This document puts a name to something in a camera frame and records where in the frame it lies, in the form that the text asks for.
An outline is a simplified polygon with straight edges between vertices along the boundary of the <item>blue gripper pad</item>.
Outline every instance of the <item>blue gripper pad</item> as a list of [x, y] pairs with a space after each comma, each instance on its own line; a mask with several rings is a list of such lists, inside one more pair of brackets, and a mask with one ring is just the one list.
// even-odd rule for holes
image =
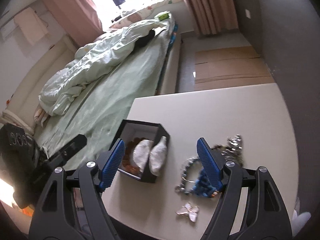
[[222, 190], [223, 185], [220, 178], [220, 169], [212, 158], [210, 149], [207, 148], [201, 139], [197, 141], [197, 153], [210, 184], [215, 187], [217, 191]]
[[99, 184], [101, 192], [105, 191], [107, 187], [111, 186], [111, 183], [124, 156], [124, 152], [125, 143], [123, 140], [120, 140], [101, 171], [101, 182]]

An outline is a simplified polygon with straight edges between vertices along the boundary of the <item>white table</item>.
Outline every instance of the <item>white table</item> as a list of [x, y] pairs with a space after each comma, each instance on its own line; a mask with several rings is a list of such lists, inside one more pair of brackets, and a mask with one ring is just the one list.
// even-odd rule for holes
[[[263, 84], [135, 99], [128, 119], [161, 123], [171, 136], [163, 174], [155, 184], [141, 183], [119, 172], [102, 195], [110, 216], [159, 239], [200, 239], [218, 198], [175, 193], [181, 164], [196, 156], [196, 142], [225, 144], [244, 139], [244, 167], [266, 166], [292, 217], [298, 188], [298, 157], [291, 119], [278, 86]], [[231, 233], [239, 230], [246, 191], [242, 190]], [[187, 201], [200, 207], [195, 224], [175, 214]]]

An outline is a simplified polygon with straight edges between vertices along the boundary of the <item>silver screw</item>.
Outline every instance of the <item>silver screw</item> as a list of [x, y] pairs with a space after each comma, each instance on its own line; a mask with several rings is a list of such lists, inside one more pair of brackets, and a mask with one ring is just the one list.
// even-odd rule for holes
[[232, 168], [232, 167], [235, 166], [235, 163], [232, 162], [232, 161], [227, 161], [227, 162], [226, 162], [226, 165], [227, 165], [228, 167]]
[[95, 165], [96, 165], [95, 162], [88, 162], [88, 163], [87, 163], [87, 167], [88, 167], [88, 168], [92, 168], [92, 167], [94, 167]]
[[267, 168], [266, 168], [266, 167], [263, 167], [263, 166], [260, 166], [260, 167], [259, 167], [259, 170], [260, 170], [261, 172], [263, 172], [263, 173], [265, 173], [265, 172], [268, 171]]
[[55, 173], [60, 173], [62, 171], [62, 168], [61, 167], [57, 167], [54, 169], [54, 172]]

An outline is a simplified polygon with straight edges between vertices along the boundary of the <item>white hair clip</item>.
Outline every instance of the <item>white hair clip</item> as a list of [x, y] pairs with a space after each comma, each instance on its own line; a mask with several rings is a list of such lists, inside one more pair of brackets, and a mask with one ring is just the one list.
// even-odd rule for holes
[[197, 206], [193, 207], [190, 205], [190, 203], [185, 203], [185, 205], [176, 213], [178, 215], [189, 217], [192, 222], [196, 222], [198, 212], [199, 212], [199, 208]]

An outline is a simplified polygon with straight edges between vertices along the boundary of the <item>flattened cardboard box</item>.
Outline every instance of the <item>flattened cardboard box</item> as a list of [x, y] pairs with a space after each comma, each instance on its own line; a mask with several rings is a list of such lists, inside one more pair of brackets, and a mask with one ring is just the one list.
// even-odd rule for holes
[[251, 46], [196, 52], [195, 61], [195, 90], [274, 82]]

